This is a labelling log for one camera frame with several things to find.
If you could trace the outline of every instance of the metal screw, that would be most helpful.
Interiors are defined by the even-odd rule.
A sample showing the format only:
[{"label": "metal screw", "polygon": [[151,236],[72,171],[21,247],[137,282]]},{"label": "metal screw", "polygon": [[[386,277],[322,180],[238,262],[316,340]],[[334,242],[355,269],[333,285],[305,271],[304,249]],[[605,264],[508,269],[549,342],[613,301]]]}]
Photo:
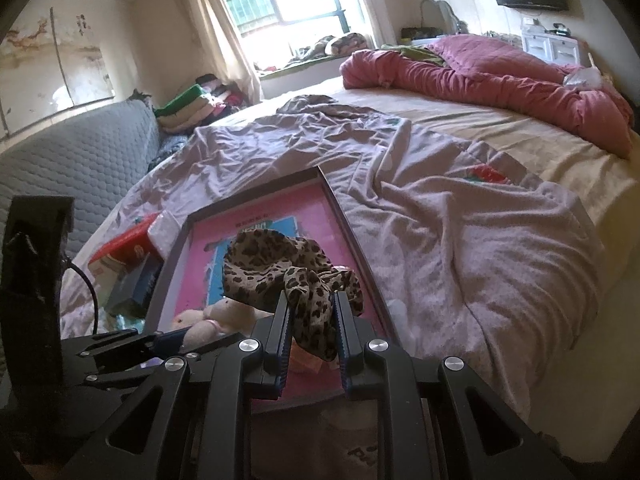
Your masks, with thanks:
[{"label": "metal screw", "polygon": [[164,367],[170,372],[177,372],[184,366],[184,360],[179,357],[171,357],[164,362]]},{"label": "metal screw", "polygon": [[458,370],[462,370],[462,368],[465,367],[464,361],[459,357],[447,357],[446,359],[444,359],[444,365],[449,370],[452,370],[454,372],[457,372]]},{"label": "metal screw", "polygon": [[387,348],[389,348],[389,343],[387,343],[384,339],[372,339],[369,341],[369,348],[371,348],[374,352],[384,352]]},{"label": "metal screw", "polygon": [[239,346],[243,352],[253,352],[258,348],[258,346],[260,346],[260,343],[258,343],[255,339],[245,339],[244,341],[240,342]]}]

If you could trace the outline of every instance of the window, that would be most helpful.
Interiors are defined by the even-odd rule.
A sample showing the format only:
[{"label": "window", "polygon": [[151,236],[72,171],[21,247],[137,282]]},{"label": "window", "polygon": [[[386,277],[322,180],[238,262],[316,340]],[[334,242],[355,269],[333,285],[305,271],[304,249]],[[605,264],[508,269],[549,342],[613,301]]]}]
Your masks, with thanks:
[{"label": "window", "polygon": [[225,0],[248,57],[260,70],[282,68],[318,40],[364,22],[358,0]]}]

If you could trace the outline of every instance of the leopard print scarf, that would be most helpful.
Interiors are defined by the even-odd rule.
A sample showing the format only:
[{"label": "leopard print scarf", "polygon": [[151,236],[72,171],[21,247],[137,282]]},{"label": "leopard print scarf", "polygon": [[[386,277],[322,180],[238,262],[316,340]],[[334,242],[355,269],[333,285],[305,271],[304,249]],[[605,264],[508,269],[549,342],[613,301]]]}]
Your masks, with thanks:
[{"label": "leopard print scarf", "polygon": [[275,312],[284,290],[295,312],[293,337],[300,348],[325,361],[337,355],[331,293],[344,290],[356,316],[364,310],[351,269],[332,266],[314,240],[271,229],[238,234],[226,250],[222,281],[228,298],[267,312]]}]

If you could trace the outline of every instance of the wall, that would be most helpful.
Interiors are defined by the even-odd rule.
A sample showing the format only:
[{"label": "wall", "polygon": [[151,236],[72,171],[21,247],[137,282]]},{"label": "wall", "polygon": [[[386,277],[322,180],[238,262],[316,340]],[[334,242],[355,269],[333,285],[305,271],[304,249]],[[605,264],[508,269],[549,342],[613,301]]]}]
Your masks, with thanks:
[{"label": "wall", "polygon": [[469,31],[520,33],[523,16],[537,17],[546,28],[561,22],[576,38],[586,40],[596,64],[614,76],[616,85],[640,104],[640,58],[624,30],[602,0],[568,0],[568,12],[518,11],[495,0],[447,0]]},{"label": "wall", "polygon": [[135,0],[132,17],[146,60],[154,67],[149,92],[163,106],[206,73],[200,43],[179,0]]},{"label": "wall", "polygon": [[[116,101],[126,99],[134,88],[145,87],[143,80],[148,71],[139,55],[140,49],[132,25],[129,4],[117,0],[30,0],[27,4],[27,7],[29,6],[53,6],[79,9],[79,12],[84,12],[98,39],[104,63],[115,90]],[[113,100],[66,110],[39,121],[0,143],[0,152],[53,123],[111,102]]]}]

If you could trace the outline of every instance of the green towel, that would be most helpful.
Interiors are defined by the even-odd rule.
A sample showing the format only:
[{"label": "green towel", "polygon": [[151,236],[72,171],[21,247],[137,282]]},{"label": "green towel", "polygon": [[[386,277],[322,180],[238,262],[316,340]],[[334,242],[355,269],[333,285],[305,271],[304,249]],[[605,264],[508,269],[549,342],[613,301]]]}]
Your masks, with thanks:
[{"label": "green towel", "polygon": [[411,45],[383,45],[380,50],[395,50],[414,61],[427,61],[438,66],[445,67],[447,63],[438,54],[428,48]]},{"label": "green towel", "polygon": [[154,114],[156,117],[165,117],[176,114],[186,105],[193,103],[198,97],[206,93],[208,92],[202,86],[193,85],[191,88],[178,95],[178,97],[169,101],[164,108],[156,108],[154,110]]}]

